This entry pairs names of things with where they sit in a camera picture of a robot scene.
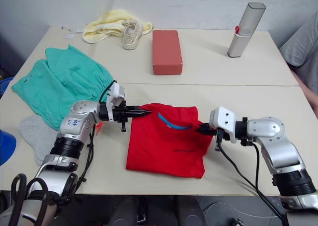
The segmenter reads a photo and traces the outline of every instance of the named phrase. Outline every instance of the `blue bucket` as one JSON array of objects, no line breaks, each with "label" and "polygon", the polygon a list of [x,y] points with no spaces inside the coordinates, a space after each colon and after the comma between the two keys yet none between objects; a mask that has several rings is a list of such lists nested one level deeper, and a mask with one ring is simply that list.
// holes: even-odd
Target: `blue bucket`
[{"label": "blue bucket", "polygon": [[6,88],[8,87],[11,80],[13,80],[13,77],[5,78],[5,79],[0,81],[0,96],[2,96],[4,94]]},{"label": "blue bucket", "polygon": [[0,130],[0,165],[4,164],[12,156],[15,146],[15,137]]}]

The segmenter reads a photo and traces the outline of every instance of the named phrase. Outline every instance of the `silver thermos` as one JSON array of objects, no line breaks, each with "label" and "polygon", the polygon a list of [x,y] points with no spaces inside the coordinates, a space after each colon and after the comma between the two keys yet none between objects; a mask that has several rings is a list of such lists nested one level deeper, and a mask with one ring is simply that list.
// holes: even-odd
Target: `silver thermos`
[{"label": "silver thermos", "polygon": [[266,6],[260,2],[249,2],[239,25],[235,28],[235,34],[228,50],[228,56],[240,57],[247,47]]}]

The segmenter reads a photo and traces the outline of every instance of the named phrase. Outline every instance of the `gray sock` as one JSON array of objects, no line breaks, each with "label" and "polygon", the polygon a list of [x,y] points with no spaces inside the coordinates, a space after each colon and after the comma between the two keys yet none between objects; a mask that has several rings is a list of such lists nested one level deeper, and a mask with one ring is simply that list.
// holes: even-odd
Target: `gray sock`
[{"label": "gray sock", "polygon": [[18,129],[25,141],[33,147],[35,162],[41,165],[44,157],[50,153],[58,132],[50,128],[39,115],[26,117]]}]

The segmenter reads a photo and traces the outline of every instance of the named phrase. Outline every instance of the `red cap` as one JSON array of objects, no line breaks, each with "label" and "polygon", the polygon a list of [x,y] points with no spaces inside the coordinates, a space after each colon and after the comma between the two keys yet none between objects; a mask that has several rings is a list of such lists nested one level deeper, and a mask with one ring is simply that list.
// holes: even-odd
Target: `red cap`
[{"label": "red cap", "polygon": [[235,34],[238,34],[238,32],[239,32],[239,26],[236,26],[235,27]]}]

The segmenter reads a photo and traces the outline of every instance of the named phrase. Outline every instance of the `gray cloth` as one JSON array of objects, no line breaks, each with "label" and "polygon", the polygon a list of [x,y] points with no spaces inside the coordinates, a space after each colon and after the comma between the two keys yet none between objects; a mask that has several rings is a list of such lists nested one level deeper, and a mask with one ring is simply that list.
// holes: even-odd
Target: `gray cloth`
[{"label": "gray cloth", "polygon": [[280,48],[305,85],[318,94],[318,12]]},{"label": "gray cloth", "polygon": [[34,149],[34,159],[38,165],[50,153],[57,135],[57,131],[50,128],[39,115],[28,116],[19,124],[21,136]]}]

